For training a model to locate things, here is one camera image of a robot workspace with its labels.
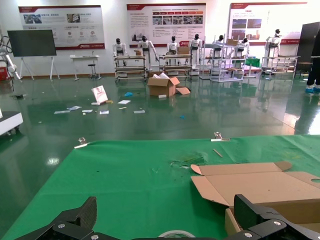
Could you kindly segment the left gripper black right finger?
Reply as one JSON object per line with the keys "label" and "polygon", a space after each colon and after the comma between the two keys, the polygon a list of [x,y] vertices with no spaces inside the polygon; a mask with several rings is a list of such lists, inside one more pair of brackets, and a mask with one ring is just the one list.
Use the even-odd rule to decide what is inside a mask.
{"label": "left gripper black right finger", "polygon": [[252,203],[242,194],[225,213],[227,240],[318,240],[320,201]]}

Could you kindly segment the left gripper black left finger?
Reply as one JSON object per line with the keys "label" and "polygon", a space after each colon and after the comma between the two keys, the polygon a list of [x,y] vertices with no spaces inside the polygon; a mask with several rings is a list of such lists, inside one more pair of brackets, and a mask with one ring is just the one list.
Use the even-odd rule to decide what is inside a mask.
{"label": "left gripper black left finger", "polygon": [[62,211],[49,224],[20,236],[19,240],[114,240],[93,230],[97,222],[97,198],[90,196],[77,208]]}

